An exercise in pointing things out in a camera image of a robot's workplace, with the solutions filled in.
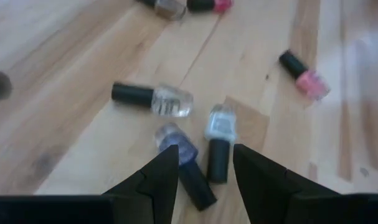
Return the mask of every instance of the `clear nail polish bottle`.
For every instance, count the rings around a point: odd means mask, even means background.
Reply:
[[[210,182],[227,182],[230,146],[237,137],[235,124],[236,115],[230,106],[217,104],[213,107],[205,131],[209,141],[207,178]]]
[[[196,162],[198,150],[186,134],[175,123],[168,123],[156,131],[155,139],[160,152],[178,146],[179,180],[196,208],[202,211],[215,203],[217,199]]]
[[[156,14],[169,20],[182,19],[186,13],[186,7],[175,0],[139,0],[153,7]]]
[[[311,100],[321,100],[330,92],[330,88],[316,71],[310,70],[290,50],[283,53],[279,61],[295,79],[295,85]]]
[[[156,88],[114,83],[111,98],[122,103],[151,108],[160,116],[185,117],[193,108],[193,96],[172,86],[160,85]]]

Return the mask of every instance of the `glass bottle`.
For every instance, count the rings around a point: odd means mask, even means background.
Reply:
[[[155,140],[160,152],[178,146],[179,180],[197,209],[202,211],[215,203],[217,199],[196,162],[198,150],[186,134],[175,123],[168,123],[156,131]]]
[[[237,137],[235,123],[236,115],[230,106],[217,104],[213,107],[205,131],[209,140],[207,178],[210,182],[227,182],[230,146]]]
[[[169,20],[182,19],[186,13],[186,7],[175,0],[139,0],[153,7],[156,14]]]
[[[284,52],[279,61],[295,79],[296,87],[311,100],[321,100],[330,92],[322,76],[310,70],[291,50]]]
[[[160,85],[156,88],[114,83],[111,98],[122,103],[151,108],[160,116],[185,117],[193,108],[193,96],[177,88]]]

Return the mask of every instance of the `purple nail polish bottle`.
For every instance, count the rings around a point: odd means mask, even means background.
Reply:
[[[168,123],[156,131],[156,144],[160,152],[171,145],[179,147],[179,180],[193,204],[202,211],[217,201],[208,181],[196,162],[197,148],[175,124]]]

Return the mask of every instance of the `pink nail polish bottle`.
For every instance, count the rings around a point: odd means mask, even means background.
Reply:
[[[233,6],[233,0],[187,0],[186,5],[191,13],[207,11],[223,13]]]
[[[330,92],[330,88],[316,71],[309,70],[290,50],[280,56],[281,65],[295,79],[295,84],[312,100],[321,100]]]

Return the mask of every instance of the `black bottle cap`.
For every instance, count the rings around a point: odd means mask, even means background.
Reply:
[[[214,0],[187,0],[186,7],[190,12],[212,11],[215,7]]]
[[[138,0],[139,2],[145,3],[150,7],[154,7],[156,5],[156,0]]]
[[[179,180],[198,211],[203,211],[217,201],[195,160],[179,166]]]
[[[295,80],[309,70],[290,50],[284,52],[279,61]]]
[[[227,182],[229,169],[230,143],[223,139],[209,141],[208,171],[209,182],[223,184]]]
[[[122,103],[130,103],[150,108],[154,90],[148,87],[125,85],[115,82],[111,98]]]

